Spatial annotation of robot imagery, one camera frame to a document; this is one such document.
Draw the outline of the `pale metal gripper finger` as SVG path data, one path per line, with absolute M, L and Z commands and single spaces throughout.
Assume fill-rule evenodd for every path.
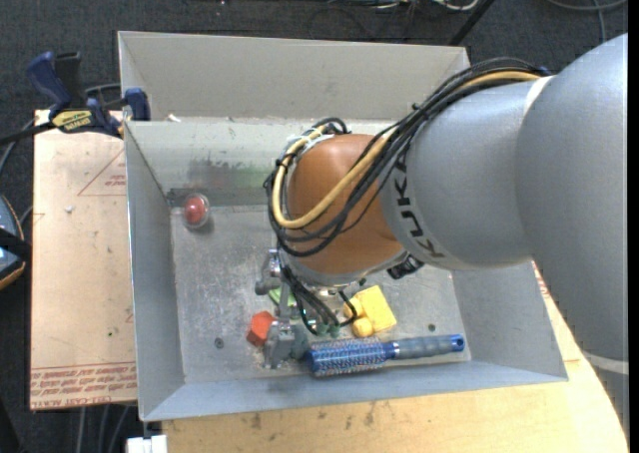
M 293 324 L 281 330 L 284 360 L 301 360 L 309 349 L 307 329 L 301 324 Z
M 280 341 L 280 331 L 277 324 L 272 324 L 267 333 L 264 345 L 264 367 L 277 369 L 279 367 L 278 345 Z

